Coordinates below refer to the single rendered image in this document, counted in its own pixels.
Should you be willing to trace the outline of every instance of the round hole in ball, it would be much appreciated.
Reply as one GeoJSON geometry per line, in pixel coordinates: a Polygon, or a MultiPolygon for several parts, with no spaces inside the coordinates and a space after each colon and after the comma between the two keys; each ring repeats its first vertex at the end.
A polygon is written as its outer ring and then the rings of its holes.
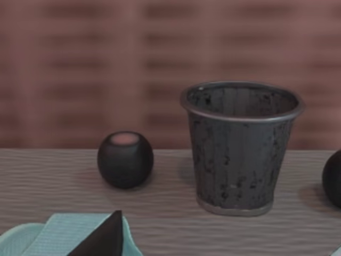
{"type": "Polygon", "coordinates": [[[137,143],[139,137],[134,133],[123,132],[115,134],[111,137],[110,141],[116,145],[131,145],[137,143]]]}

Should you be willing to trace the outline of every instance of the table surface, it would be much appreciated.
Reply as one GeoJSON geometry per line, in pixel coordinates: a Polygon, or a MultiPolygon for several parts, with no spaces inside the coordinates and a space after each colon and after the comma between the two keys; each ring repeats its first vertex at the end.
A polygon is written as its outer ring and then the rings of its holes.
{"type": "Polygon", "coordinates": [[[288,151],[273,209],[245,218],[198,206],[189,150],[156,150],[150,181],[120,191],[101,179],[96,150],[0,149],[0,234],[55,212],[121,209],[144,255],[329,255],[341,244],[341,211],[321,188],[331,154],[288,151]]]}

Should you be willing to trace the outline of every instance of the black sphere with reddish top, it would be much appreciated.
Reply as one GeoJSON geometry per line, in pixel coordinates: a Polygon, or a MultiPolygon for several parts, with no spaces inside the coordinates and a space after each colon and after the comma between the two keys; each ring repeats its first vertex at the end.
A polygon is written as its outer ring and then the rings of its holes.
{"type": "Polygon", "coordinates": [[[139,133],[122,131],[101,143],[97,164],[103,179],[120,189],[143,184],[153,168],[154,155],[148,140],[139,133]]]}
{"type": "Polygon", "coordinates": [[[341,150],[334,153],[326,162],[322,183],[329,200],[341,208],[341,150]]]}

